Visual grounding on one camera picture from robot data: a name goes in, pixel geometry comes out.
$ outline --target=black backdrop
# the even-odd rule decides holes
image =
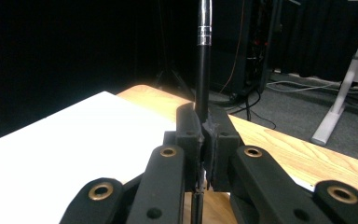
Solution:
[[[146,1],[0,1],[0,136],[157,65]]]
[[[281,32],[270,43],[269,68],[341,81],[358,48],[358,1],[283,1]]]

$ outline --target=wooden table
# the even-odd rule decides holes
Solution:
[[[188,100],[145,85],[132,87],[117,96],[172,121],[175,121],[176,108],[188,103]],[[289,175],[312,185],[335,179],[358,189],[358,160],[244,119],[230,118],[246,145],[267,150]],[[188,195],[185,206],[185,217],[188,217]],[[205,223],[236,223],[224,193],[206,192],[203,216]]]

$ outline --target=tripod leg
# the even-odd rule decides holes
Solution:
[[[161,78],[162,78],[162,74],[164,74],[164,71],[160,71],[157,75],[156,75],[156,79],[153,83],[153,87],[158,89],[158,84],[160,83],[161,81]]]
[[[186,85],[185,81],[181,78],[181,76],[179,75],[178,72],[175,72],[174,70],[172,70],[173,76],[176,79],[176,81],[178,82],[180,88],[184,91],[186,98],[194,101],[194,94],[191,91],[191,89]]]

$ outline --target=white sheet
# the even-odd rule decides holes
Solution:
[[[0,223],[58,223],[93,179],[141,174],[174,123],[108,92],[0,138]]]

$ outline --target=floor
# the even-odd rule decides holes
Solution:
[[[299,91],[307,87],[287,81],[318,87],[328,86],[326,88],[335,90],[339,88],[337,83],[275,74],[271,76],[270,84],[262,92],[260,101],[251,107],[251,122],[309,141],[334,103],[337,91],[329,89]],[[358,89],[353,89],[351,92],[353,93],[347,97],[344,113],[324,147],[358,159]],[[227,99],[226,96],[217,93],[211,94],[211,98]],[[253,93],[250,96],[250,104],[257,99],[257,94]],[[228,108],[230,108],[228,113],[239,109]],[[247,119],[246,111],[241,111],[235,116]]]

